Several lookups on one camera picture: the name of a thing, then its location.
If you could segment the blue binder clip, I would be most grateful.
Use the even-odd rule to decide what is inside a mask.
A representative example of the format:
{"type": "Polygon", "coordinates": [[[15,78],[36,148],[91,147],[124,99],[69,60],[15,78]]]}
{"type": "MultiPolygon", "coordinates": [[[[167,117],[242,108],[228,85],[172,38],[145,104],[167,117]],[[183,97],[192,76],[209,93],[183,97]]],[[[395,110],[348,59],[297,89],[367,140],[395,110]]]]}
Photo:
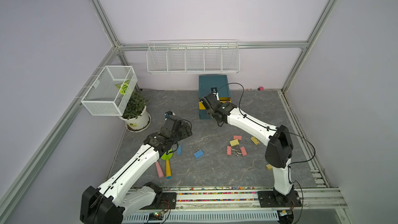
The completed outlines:
{"type": "Polygon", "coordinates": [[[179,145],[178,148],[177,148],[177,154],[181,155],[181,153],[182,153],[182,146],[179,145]]]}
{"type": "Polygon", "coordinates": [[[199,159],[204,156],[204,151],[195,146],[193,154],[194,154],[195,159],[199,159]]]}

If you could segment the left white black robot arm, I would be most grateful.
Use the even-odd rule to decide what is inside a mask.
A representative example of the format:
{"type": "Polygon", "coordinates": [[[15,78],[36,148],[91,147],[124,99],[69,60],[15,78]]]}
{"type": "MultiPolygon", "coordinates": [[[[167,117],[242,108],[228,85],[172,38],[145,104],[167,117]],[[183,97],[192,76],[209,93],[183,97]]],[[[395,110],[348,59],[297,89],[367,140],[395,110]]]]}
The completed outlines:
{"type": "Polygon", "coordinates": [[[82,194],[80,221],[84,224],[120,224],[130,214],[147,206],[161,204],[163,190],[146,183],[135,193],[128,191],[163,155],[171,155],[172,147],[192,135],[190,121],[165,114],[164,126],[148,135],[133,157],[111,178],[97,188],[88,187],[82,194]]]}

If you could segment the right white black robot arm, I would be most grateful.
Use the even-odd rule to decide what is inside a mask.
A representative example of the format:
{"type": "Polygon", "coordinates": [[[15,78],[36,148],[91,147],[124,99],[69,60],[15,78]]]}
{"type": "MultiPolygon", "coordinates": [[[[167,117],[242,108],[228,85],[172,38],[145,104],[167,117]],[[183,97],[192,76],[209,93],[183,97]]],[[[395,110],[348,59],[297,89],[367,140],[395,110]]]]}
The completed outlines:
{"type": "Polygon", "coordinates": [[[217,93],[199,99],[207,115],[221,127],[229,124],[251,134],[266,146],[265,160],[272,166],[274,186],[271,199],[278,206],[289,206],[297,199],[290,175],[293,142],[289,129],[267,124],[247,114],[231,102],[221,102],[217,93]]]}

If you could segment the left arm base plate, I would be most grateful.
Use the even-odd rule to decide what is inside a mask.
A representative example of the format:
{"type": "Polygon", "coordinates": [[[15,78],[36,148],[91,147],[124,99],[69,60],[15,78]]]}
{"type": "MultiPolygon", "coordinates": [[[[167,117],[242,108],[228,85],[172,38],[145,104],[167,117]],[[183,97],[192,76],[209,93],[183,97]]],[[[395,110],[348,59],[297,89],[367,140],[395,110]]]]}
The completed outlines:
{"type": "Polygon", "coordinates": [[[175,209],[177,203],[177,193],[166,192],[157,194],[152,204],[142,209],[175,209]]]}

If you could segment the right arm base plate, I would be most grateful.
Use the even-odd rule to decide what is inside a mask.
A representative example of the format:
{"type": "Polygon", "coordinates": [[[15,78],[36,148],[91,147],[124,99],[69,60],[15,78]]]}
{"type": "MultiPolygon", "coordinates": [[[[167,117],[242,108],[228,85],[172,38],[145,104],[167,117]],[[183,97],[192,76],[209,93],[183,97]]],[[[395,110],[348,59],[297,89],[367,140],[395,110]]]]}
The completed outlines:
{"type": "Polygon", "coordinates": [[[258,200],[261,208],[294,208],[302,206],[301,198],[294,188],[287,195],[283,195],[276,190],[258,191],[258,200]]]}

